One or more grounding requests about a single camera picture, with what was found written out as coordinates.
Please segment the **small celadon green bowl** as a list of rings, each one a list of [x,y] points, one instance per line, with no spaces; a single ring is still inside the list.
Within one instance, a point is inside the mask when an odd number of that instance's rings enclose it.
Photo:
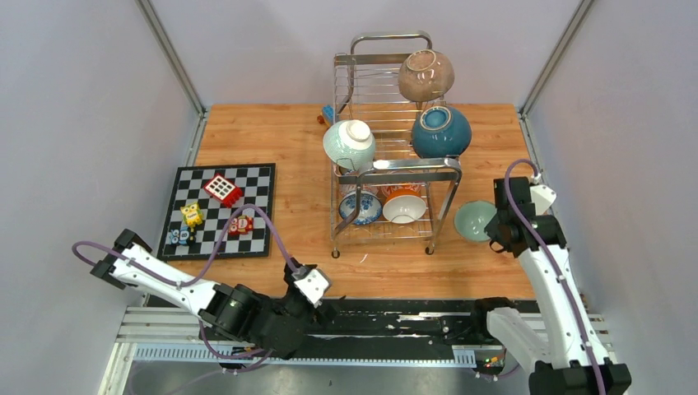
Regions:
[[[454,227],[458,234],[471,242],[481,243],[490,240],[486,226],[496,214],[491,202],[482,200],[466,202],[454,216]]]

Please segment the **teal glazed bowl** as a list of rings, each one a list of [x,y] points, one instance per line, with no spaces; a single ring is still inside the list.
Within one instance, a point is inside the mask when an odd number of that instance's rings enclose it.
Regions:
[[[420,158],[460,156],[472,141],[472,128],[465,115],[450,106],[434,106],[412,125],[412,148]]]

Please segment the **large ribbed celadon bowl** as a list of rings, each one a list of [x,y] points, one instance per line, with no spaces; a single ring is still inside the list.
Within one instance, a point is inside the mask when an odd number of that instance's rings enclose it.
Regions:
[[[323,150],[335,165],[358,170],[374,160],[376,141],[367,123],[342,120],[323,135]]]

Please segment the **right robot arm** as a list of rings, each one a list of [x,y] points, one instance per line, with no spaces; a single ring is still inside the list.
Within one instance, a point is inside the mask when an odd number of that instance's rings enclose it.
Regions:
[[[542,339],[505,297],[476,301],[470,332],[497,340],[528,374],[531,394],[624,394],[632,378],[598,338],[570,270],[557,219],[537,213],[525,177],[495,179],[496,214],[485,228],[492,244],[519,260],[536,296],[547,338]]]

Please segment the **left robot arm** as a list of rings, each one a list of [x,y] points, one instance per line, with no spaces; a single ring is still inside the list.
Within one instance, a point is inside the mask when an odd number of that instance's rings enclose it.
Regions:
[[[291,358],[311,327],[326,328],[337,316],[323,301],[331,286],[315,265],[292,259],[284,267],[286,293],[280,299],[247,286],[196,279],[151,255],[151,248],[133,231],[124,230],[113,247],[94,244],[105,257],[91,264],[91,275],[123,289],[138,288],[197,318],[225,339],[248,342],[274,356]]]

